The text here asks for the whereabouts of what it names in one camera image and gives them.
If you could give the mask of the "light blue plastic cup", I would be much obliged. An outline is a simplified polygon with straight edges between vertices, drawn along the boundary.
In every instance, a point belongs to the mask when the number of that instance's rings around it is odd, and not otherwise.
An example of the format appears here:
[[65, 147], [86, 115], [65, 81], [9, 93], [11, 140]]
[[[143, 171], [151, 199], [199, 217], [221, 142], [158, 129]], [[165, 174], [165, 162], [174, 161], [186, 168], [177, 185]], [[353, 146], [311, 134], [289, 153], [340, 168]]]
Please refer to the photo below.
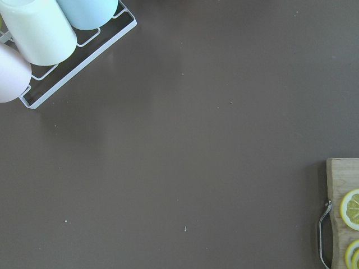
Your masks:
[[114, 16], [117, 0], [59, 0], [57, 1], [69, 23], [79, 30], [94, 30]]

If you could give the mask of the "white plastic cup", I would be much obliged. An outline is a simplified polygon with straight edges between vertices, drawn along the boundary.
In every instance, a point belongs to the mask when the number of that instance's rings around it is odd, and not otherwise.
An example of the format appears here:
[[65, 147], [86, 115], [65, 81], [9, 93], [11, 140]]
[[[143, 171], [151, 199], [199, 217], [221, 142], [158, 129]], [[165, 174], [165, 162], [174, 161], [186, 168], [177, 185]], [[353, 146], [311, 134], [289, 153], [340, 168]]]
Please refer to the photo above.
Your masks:
[[1, 1], [1, 16], [32, 64], [59, 64], [77, 47], [76, 34], [56, 1]]

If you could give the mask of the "wooden cutting board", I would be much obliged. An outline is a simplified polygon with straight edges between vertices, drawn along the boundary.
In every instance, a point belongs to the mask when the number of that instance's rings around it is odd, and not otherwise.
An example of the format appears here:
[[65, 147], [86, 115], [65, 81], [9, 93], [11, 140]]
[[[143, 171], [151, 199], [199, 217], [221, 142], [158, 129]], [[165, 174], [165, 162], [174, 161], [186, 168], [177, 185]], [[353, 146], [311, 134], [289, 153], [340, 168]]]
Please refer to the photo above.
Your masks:
[[358, 188], [358, 158], [327, 159], [326, 173], [328, 198], [332, 202], [332, 268], [346, 268], [345, 252], [347, 247], [358, 239], [358, 231], [344, 223], [340, 215], [340, 204], [349, 191]]

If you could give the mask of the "pink plastic cup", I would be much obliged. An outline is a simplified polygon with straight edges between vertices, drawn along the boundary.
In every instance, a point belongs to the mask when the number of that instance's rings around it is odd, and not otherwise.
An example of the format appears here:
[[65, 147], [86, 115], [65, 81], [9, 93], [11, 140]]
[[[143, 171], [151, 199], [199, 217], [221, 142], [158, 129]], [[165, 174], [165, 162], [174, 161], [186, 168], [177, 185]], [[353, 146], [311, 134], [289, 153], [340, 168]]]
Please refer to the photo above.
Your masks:
[[31, 80], [31, 64], [13, 48], [1, 43], [1, 103], [18, 98]]

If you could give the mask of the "lemon slice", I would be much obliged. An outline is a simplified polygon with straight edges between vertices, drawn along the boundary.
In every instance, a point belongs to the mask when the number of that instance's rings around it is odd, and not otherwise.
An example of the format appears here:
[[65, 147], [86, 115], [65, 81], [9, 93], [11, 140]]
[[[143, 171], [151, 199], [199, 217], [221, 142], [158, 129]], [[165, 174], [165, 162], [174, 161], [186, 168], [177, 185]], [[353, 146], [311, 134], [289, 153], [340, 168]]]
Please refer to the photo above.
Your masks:
[[355, 240], [346, 249], [344, 261], [348, 269], [358, 269], [358, 244]]
[[358, 189], [344, 195], [340, 203], [340, 216], [348, 227], [358, 231]]

